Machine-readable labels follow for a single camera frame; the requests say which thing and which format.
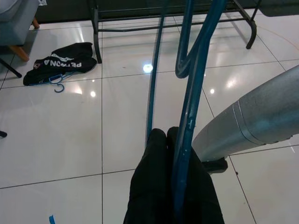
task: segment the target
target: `glossy floor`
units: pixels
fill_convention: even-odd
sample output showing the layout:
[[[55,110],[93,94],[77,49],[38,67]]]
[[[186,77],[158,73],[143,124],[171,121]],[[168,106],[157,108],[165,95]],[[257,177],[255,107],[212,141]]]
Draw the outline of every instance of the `glossy floor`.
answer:
[[[224,14],[222,17],[235,17]],[[195,16],[195,21],[204,16]],[[167,18],[167,24],[181,17]],[[156,25],[157,19],[105,22],[104,28]],[[245,49],[249,26],[222,23],[212,37],[195,133],[243,94],[299,64],[298,16],[268,18],[258,12],[258,37]],[[200,26],[192,27],[190,44]],[[120,224],[130,179],[144,149],[145,121],[156,30],[100,33],[103,64],[55,86],[26,87],[0,66],[0,220],[4,224]],[[154,127],[177,126],[186,88],[174,65],[180,28],[165,29],[161,44]],[[41,25],[30,30],[22,62],[0,57],[23,75],[36,59],[75,42],[93,42],[89,21]],[[214,174],[227,224],[294,224],[299,136],[228,157]]]

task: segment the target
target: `black metal frame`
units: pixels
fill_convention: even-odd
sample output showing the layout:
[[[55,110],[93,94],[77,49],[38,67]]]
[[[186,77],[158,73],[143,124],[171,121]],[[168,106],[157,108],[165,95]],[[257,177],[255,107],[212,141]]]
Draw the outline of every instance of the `black metal frame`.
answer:
[[[250,28],[251,28],[251,37],[248,41],[246,48],[250,49],[254,43],[256,38],[256,23],[254,21],[254,17],[258,10],[262,0],[259,0],[256,8],[254,10],[253,15],[250,17],[247,12],[243,9],[240,3],[237,0],[229,0],[227,3],[227,8],[223,12],[239,12],[242,18],[233,18],[233,19],[224,19],[219,20],[219,22],[232,22],[232,21],[246,21]],[[198,7],[207,7],[210,4],[199,4],[196,5]],[[94,49],[97,56],[98,63],[102,63],[102,58],[100,54],[100,46],[99,46],[99,32],[132,32],[132,31],[141,31],[141,30],[149,30],[149,29],[158,29],[159,26],[151,26],[151,27],[142,27],[142,28],[129,28],[129,29],[99,29],[99,22],[105,21],[120,21],[120,20],[133,20],[133,19],[147,19],[147,18],[157,18],[160,15],[147,15],[147,16],[134,16],[134,17],[123,17],[123,18],[108,18],[108,19],[101,19],[104,14],[107,13],[124,13],[124,12],[142,12],[142,11],[149,11],[149,10],[162,10],[161,7],[149,7],[149,8],[135,8],[135,9],[120,9],[120,10],[105,10],[100,11],[99,6],[96,0],[87,0],[87,6],[90,14],[90,18],[93,25],[93,42],[94,42]],[[183,8],[185,6],[171,6],[169,8]],[[194,12],[194,14],[207,14],[208,10]],[[166,16],[180,16],[183,14],[167,14]],[[193,22],[192,25],[199,25],[203,24],[204,22]],[[170,27],[180,27],[182,24],[173,24],[173,25],[164,25],[163,28],[170,28]]]

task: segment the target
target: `black garment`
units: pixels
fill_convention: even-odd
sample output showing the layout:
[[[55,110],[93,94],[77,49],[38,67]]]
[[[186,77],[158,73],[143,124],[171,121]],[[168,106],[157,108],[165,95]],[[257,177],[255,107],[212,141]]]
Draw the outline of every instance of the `black garment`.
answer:
[[[23,79],[24,85],[49,82],[49,78],[66,72],[87,72],[97,61],[92,58],[92,43],[75,43],[54,50],[51,56],[36,60],[33,70],[27,72]]]
[[[131,180],[124,224],[175,224],[171,199],[171,170],[178,133],[167,137],[154,129]],[[192,149],[184,202],[185,224],[224,224],[210,175]]]

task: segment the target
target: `metal rack leg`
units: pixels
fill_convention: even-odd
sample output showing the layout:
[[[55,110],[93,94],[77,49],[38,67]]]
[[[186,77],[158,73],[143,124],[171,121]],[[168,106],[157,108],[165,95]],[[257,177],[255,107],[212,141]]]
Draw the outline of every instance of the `metal rack leg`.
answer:
[[[98,64],[102,63],[101,53],[100,53],[100,46],[99,46],[99,10],[98,7],[96,7],[93,10],[93,43],[94,43],[94,49],[95,54],[97,55],[97,61]]]
[[[99,46],[99,34],[93,34],[93,43],[94,43],[94,50],[95,54],[97,55],[98,64],[102,64],[102,58],[100,53],[100,46]]]
[[[12,68],[9,64],[7,64],[1,58],[0,58],[0,64],[3,64],[6,68],[8,68],[8,70],[12,71],[18,78],[22,78],[22,75],[19,72],[17,72],[14,68]]]
[[[250,25],[251,28],[251,37],[249,42],[246,45],[247,49],[250,49],[254,43],[254,40],[256,39],[256,22],[254,22],[253,19],[248,15],[248,13],[243,9],[243,7],[240,5],[238,0],[233,0],[235,5],[240,9],[240,14],[242,15],[243,18],[245,18],[246,22]]]
[[[256,22],[254,21],[248,21],[246,20],[246,22],[250,25],[251,27],[251,37],[246,45],[247,49],[250,49],[254,43],[254,40],[256,39]]]
[[[98,64],[102,63],[100,45],[99,45],[99,6],[95,0],[87,0],[87,7],[90,14],[90,19],[93,24],[93,45],[97,56]]]

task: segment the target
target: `blue plastic piece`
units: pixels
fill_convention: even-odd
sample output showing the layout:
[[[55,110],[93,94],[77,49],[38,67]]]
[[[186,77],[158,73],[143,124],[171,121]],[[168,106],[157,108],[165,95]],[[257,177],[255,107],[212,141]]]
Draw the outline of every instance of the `blue plastic piece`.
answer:
[[[55,224],[53,215],[49,217],[50,224]]]
[[[150,132],[152,130],[152,125],[153,125],[153,111],[154,111],[154,102],[155,102],[157,67],[158,67],[158,62],[159,62],[159,50],[160,50],[162,30],[163,30],[165,15],[167,12],[168,2],[169,2],[169,0],[165,0],[163,11],[161,13],[160,25],[159,25],[159,30],[157,33],[156,46],[155,46],[155,51],[154,51],[155,53],[153,55],[153,60],[152,60],[153,61],[153,70],[150,75],[150,82],[149,82],[149,98],[148,98],[149,101],[148,101],[148,111],[147,111],[145,144],[147,142],[147,139],[149,138]]]
[[[187,54],[187,51],[192,23],[194,0],[187,0],[186,3],[182,31],[178,47],[178,56],[176,61],[176,76],[178,78],[185,78],[187,76],[189,77],[185,92],[181,120],[179,124],[177,142],[175,146],[173,170],[171,177],[174,212],[177,221],[180,224],[183,223],[183,204],[185,197],[189,158],[191,153],[192,136],[195,127],[195,120],[197,116],[204,73],[206,69],[206,60],[209,44],[213,32],[215,31],[217,23],[220,19],[221,13],[223,12],[226,6],[226,2],[227,0],[212,1],[205,22],[189,54]],[[164,11],[160,20],[160,27],[157,35],[157,42],[153,59],[154,64],[149,89],[146,138],[148,138],[152,129],[158,54],[162,36],[163,22],[166,13],[165,8],[166,6],[164,7]]]

